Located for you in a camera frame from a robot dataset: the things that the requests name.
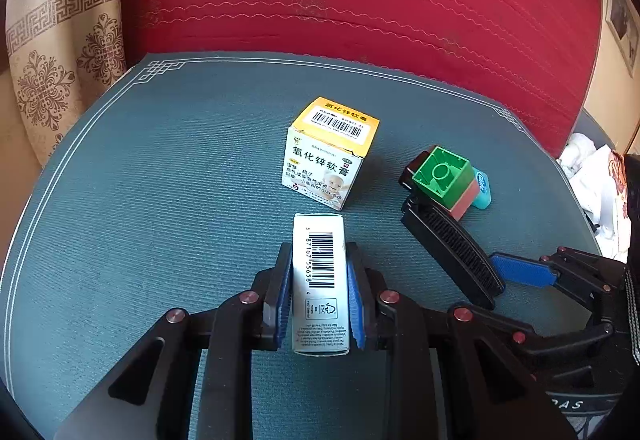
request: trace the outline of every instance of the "black brush handle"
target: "black brush handle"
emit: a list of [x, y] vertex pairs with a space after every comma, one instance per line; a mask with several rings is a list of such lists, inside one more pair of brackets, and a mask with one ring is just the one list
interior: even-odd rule
[[[498, 293], [501, 293], [504, 290], [504, 281], [494, 272], [484, 251], [479, 248], [473, 238], [452, 217], [440, 211], [435, 203], [431, 207], [424, 209], [435, 211], [440, 217], [448, 217], [451, 220], [450, 223], [458, 231], [460, 238], [464, 239], [469, 246], [472, 246], [480, 257], [484, 257], [484, 263], [486, 264], [483, 267], [492, 273], [492, 277], [495, 278], [495, 282], [500, 289]], [[403, 206], [403, 212], [402, 224], [427, 249], [433, 259], [440, 264], [458, 288], [462, 290], [466, 298], [474, 305], [493, 310], [495, 308], [494, 295], [497, 295], [497, 293], [492, 294], [490, 288], [484, 287], [457, 253], [424, 222], [420, 217], [420, 205], [414, 204], [408, 199]]]

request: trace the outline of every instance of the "zinc oxide ointment box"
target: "zinc oxide ointment box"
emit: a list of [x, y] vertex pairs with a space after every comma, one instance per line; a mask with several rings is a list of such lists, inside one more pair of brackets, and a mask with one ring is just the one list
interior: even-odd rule
[[282, 185], [340, 211], [379, 120], [316, 98], [287, 133]]

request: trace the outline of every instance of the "white cloth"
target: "white cloth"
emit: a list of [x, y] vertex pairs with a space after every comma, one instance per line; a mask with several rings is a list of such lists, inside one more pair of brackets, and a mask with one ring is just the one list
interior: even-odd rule
[[582, 133], [573, 133], [558, 158], [558, 164], [567, 178], [571, 179], [580, 170], [582, 163], [594, 152], [596, 152], [596, 146], [589, 137]]
[[596, 152], [585, 158], [582, 166], [569, 179], [575, 197], [580, 206], [587, 211], [589, 219], [594, 224], [600, 223], [602, 209], [602, 190], [608, 184], [609, 153], [611, 149], [604, 145]]

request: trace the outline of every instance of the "white box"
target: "white box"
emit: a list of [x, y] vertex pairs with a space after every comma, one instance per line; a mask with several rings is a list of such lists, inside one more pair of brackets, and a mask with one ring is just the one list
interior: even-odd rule
[[289, 127], [282, 185], [340, 211], [379, 123], [317, 98]]
[[293, 351], [349, 353], [349, 293], [344, 223], [339, 214], [293, 219]]

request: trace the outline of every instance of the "metal screw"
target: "metal screw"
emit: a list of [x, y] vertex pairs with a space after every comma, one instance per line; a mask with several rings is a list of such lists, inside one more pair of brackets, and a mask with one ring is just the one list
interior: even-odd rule
[[257, 295], [253, 290], [247, 290], [246, 292], [242, 292], [239, 296], [240, 301], [246, 305], [250, 305], [255, 303], [260, 296]]
[[166, 320], [175, 324], [182, 321], [186, 315], [186, 312], [182, 308], [173, 308], [166, 313]]
[[383, 303], [392, 305], [397, 303], [400, 300], [400, 294], [395, 290], [385, 290], [382, 293], [380, 293], [380, 300]]
[[511, 336], [511, 338], [513, 339], [513, 342], [516, 344], [522, 344], [524, 341], [527, 340], [527, 336], [524, 334], [524, 332], [521, 331], [517, 331], [517, 332], [513, 332], [513, 335]]
[[453, 310], [453, 317], [455, 317], [458, 321], [468, 323], [471, 319], [474, 318], [474, 313], [469, 310], [469, 308], [460, 307]]

